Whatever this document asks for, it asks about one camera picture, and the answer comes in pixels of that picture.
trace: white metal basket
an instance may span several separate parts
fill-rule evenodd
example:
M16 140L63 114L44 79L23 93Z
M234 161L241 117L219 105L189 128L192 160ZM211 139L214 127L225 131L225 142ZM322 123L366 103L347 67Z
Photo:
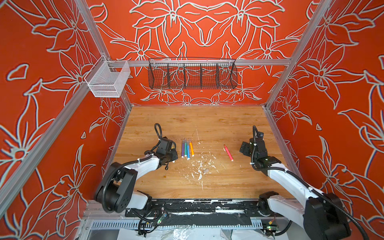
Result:
M85 81L95 97L120 97L131 73L127 61L122 68L109 67L108 63L109 61L102 56L85 77Z

